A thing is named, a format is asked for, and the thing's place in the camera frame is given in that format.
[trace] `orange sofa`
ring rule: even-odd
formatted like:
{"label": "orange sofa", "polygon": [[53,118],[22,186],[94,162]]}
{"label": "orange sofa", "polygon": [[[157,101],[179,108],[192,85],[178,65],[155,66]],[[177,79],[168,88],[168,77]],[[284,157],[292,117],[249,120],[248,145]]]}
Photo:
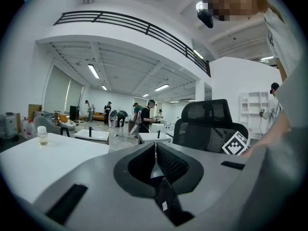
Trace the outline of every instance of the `orange sofa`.
{"label": "orange sofa", "polygon": [[92,120],[104,121],[105,119],[103,113],[95,112],[92,115]]}

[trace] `gray device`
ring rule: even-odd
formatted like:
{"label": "gray device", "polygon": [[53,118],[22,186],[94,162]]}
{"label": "gray device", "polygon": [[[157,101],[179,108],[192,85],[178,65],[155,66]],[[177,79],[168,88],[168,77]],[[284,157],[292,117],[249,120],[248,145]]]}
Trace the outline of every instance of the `gray device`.
{"label": "gray device", "polygon": [[[20,203],[49,230],[259,230],[305,178],[307,132],[293,128],[248,160],[141,144],[90,159],[47,188],[34,206]],[[156,164],[164,176],[155,183]]]}

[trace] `black metal railing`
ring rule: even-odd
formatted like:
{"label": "black metal railing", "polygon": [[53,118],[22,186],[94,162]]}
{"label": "black metal railing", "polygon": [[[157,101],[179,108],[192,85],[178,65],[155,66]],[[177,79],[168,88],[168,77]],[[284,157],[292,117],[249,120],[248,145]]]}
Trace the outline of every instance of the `black metal railing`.
{"label": "black metal railing", "polygon": [[160,27],[136,17],[108,11],[72,11],[63,13],[54,25],[70,22],[100,22],[117,26],[124,26],[142,32],[145,35],[151,36],[174,48],[188,59],[193,61],[203,71],[206,73],[208,72],[205,61],[200,59],[189,46]]}

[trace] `black mesh chair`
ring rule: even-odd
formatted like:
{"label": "black mesh chair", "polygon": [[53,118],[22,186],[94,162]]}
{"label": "black mesh chair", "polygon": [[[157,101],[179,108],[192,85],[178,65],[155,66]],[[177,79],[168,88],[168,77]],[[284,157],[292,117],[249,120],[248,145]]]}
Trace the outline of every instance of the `black mesh chair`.
{"label": "black mesh chair", "polygon": [[222,146],[239,131],[248,139],[245,126],[233,123],[225,99],[190,103],[174,128],[173,143],[201,151],[224,153]]}

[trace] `ceiling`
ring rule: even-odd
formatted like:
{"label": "ceiling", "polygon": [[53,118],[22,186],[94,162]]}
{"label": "ceiling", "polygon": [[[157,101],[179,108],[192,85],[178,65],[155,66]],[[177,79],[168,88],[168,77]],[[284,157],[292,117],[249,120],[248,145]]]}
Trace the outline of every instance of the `ceiling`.
{"label": "ceiling", "polygon": [[[206,27],[196,15],[196,4],[201,0],[152,0],[180,14],[187,23],[207,36],[219,56],[238,57],[259,61],[272,56],[266,42],[267,27],[262,14],[245,21],[221,22],[214,19],[214,27]],[[201,54],[207,49],[202,42],[194,45]]]}
{"label": "ceiling", "polygon": [[[182,73],[180,67],[159,62],[150,56],[118,46],[98,42],[62,41],[50,43],[65,61],[94,88],[147,98],[157,101],[179,101],[195,98],[195,80]],[[88,64],[93,64],[96,79]],[[169,87],[154,89],[168,84]],[[205,88],[206,98],[211,91]]]}

